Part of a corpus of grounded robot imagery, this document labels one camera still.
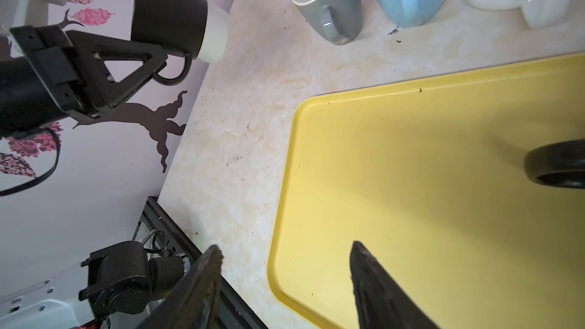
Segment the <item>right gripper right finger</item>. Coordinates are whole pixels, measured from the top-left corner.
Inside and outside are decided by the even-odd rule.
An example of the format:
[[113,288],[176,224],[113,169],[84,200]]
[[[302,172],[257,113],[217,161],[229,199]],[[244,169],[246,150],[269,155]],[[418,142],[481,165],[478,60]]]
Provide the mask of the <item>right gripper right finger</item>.
[[438,329],[358,241],[351,248],[350,272],[359,327]]

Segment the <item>black mug white base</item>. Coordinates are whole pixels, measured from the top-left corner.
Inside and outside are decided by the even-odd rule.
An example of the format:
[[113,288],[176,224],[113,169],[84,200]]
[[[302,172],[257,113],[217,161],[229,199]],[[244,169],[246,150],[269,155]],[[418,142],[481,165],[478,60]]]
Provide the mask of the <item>black mug white base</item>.
[[181,83],[192,61],[219,62],[229,41],[229,14],[208,0],[134,0],[130,39],[162,46],[184,58],[181,74],[153,79],[167,86]]

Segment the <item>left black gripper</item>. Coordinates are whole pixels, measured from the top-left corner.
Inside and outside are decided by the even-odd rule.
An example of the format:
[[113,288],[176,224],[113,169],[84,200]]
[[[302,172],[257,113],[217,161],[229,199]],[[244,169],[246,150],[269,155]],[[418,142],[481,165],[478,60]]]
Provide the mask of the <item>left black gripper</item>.
[[9,61],[9,120],[96,119],[114,112],[164,67],[157,44],[56,25],[13,27],[22,56]]

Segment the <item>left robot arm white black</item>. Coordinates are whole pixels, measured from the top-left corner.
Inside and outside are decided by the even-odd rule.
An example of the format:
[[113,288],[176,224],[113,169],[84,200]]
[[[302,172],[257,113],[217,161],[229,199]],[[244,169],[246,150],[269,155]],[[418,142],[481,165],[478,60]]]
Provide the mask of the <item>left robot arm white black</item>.
[[1,64],[1,135],[21,137],[71,117],[112,114],[166,63],[157,44],[47,27],[13,27],[22,55]]

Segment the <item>grey mug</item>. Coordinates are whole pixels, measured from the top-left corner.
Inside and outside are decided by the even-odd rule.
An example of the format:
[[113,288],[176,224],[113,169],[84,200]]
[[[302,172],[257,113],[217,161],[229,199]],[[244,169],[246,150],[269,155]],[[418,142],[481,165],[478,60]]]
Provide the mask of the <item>grey mug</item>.
[[327,42],[344,46],[363,28],[361,0],[292,0],[311,27]]

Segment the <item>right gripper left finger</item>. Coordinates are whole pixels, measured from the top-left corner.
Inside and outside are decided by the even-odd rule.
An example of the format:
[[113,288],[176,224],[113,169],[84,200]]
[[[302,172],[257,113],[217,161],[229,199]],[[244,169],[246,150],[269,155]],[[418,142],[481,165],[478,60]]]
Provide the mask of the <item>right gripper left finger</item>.
[[140,328],[212,328],[221,292],[222,251],[212,245]]

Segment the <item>all black mug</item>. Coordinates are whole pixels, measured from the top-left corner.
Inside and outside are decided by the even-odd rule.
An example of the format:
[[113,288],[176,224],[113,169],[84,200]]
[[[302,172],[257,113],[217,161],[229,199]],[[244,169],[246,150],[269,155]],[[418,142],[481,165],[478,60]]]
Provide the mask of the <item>all black mug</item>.
[[584,140],[549,144],[528,152],[527,178],[546,187],[584,189]]

